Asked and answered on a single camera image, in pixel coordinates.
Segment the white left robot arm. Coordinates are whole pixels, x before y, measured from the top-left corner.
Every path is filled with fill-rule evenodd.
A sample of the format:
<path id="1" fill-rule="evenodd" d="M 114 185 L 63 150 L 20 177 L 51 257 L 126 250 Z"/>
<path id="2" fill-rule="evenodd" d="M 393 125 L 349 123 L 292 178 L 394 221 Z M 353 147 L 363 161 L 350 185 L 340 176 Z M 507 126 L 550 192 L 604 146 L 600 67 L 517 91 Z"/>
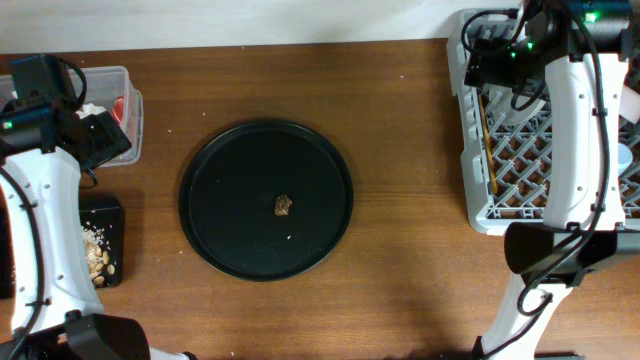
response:
<path id="1" fill-rule="evenodd" d="M 131 144 L 111 114 L 81 118 L 65 97 L 9 101 L 1 113 L 1 190 L 16 295 L 4 359 L 168 359 L 141 325 L 105 314 L 90 278 L 79 213 L 85 169 Z"/>

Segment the white pink bowl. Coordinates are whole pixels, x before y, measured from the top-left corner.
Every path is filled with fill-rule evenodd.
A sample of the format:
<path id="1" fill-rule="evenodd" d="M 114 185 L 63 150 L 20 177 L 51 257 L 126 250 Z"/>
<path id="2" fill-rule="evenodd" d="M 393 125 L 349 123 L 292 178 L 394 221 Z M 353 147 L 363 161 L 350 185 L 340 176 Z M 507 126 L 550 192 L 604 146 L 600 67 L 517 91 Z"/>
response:
<path id="1" fill-rule="evenodd" d="M 640 94 L 626 85 L 621 91 L 619 115 L 632 124 L 640 119 Z"/>

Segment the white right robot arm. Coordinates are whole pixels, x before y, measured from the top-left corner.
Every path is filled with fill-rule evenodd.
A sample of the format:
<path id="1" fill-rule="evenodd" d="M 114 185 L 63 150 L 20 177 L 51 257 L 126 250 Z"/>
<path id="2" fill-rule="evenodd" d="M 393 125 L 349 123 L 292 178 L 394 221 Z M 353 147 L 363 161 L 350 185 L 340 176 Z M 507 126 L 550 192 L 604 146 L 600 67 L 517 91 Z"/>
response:
<path id="1" fill-rule="evenodd" d="M 551 106 L 550 191 L 539 224 L 508 226 L 511 278 L 476 359 L 531 359 L 551 316 L 584 277 L 639 252 L 618 180 L 621 93 L 633 40 L 627 1 L 525 1 L 507 40 L 466 42 L 468 86 L 522 91 Z"/>

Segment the red strawberry snack wrapper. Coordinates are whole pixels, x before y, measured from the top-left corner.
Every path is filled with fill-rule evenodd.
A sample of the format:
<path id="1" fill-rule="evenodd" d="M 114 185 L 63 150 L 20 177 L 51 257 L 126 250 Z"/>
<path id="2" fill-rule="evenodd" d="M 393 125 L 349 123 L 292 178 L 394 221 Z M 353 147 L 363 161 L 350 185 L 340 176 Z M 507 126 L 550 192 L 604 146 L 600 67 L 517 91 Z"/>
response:
<path id="1" fill-rule="evenodd" d="M 125 97 L 119 96 L 110 111 L 111 116 L 116 121 L 116 123 L 122 127 L 125 121 Z"/>

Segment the brown food scrap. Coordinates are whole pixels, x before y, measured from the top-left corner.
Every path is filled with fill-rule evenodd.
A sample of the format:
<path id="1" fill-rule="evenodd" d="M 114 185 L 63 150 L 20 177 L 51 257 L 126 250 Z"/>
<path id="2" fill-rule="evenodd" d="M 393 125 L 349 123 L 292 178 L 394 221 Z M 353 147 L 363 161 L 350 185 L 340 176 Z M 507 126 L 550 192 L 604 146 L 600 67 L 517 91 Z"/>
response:
<path id="1" fill-rule="evenodd" d="M 274 204 L 274 213 L 276 216 L 288 216 L 293 201 L 287 195 L 279 195 Z"/>

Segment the light blue cup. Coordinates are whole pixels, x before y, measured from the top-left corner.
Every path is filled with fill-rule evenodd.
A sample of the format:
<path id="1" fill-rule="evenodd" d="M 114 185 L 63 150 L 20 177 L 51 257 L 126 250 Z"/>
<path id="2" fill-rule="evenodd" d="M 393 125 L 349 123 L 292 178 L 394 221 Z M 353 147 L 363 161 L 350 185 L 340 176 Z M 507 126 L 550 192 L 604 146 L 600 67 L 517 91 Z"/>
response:
<path id="1" fill-rule="evenodd" d="M 624 172 L 633 163 L 633 153 L 631 149 L 623 143 L 618 144 L 618 176 L 622 176 Z"/>

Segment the white tissue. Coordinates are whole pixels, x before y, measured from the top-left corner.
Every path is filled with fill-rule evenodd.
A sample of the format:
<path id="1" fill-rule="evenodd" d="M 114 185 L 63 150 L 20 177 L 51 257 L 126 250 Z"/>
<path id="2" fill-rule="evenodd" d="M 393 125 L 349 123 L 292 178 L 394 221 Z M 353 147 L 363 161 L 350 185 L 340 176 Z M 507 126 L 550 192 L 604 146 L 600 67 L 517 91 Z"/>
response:
<path id="1" fill-rule="evenodd" d="M 93 103 L 85 103 L 81 106 L 79 110 L 76 111 L 76 114 L 80 119 L 84 119 L 91 115 L 100 115 L 105 113 L 107 109 L 103 106 L 98 106 Z"/>

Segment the wooden chopstick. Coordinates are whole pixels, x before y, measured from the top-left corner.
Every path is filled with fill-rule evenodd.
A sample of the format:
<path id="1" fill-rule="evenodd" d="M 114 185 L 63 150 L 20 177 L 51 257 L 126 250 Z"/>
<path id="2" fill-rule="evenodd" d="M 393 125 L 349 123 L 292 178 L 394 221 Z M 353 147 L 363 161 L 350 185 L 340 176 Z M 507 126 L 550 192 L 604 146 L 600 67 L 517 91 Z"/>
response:
<path id="1" fill-rule="evenodd" d="M 494 172 L 494 160 L 491 152 L 491 142 L 490 142 L 490 136 L 489 136 L 488 121 L 487 121 L 485 107 L 484 107 L 484 103 L 481 95 L 478 97 L 478 102 L 479 102 L 479 110 L 481 114 L 483 139 L 484 139 L 484 146 L 485 146 L 486 156 L 487 156 L 491 191 L 493 195 L 497 195 L 499 187 L 498 187 L 498 183 L 497 183 L 495 172 Z"/>

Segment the light grey plate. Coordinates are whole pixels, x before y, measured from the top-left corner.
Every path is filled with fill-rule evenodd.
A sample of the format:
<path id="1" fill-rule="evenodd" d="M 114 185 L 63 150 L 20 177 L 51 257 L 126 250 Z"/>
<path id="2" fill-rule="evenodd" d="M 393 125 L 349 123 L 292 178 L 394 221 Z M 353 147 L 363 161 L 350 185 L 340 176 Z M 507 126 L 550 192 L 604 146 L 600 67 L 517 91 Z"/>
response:
<path id="1" fill-rule="evenodd" d="M 515 126 L 533 118 L 545 105 L 544 100 L 536 100 L 524 110 L 517 111 L 511 106 L 513 92 L 511 89 L 497 85 L 488 86 L 489 104 L 485 113 L 493 120 L 501 120 L 504 126 Z"/>

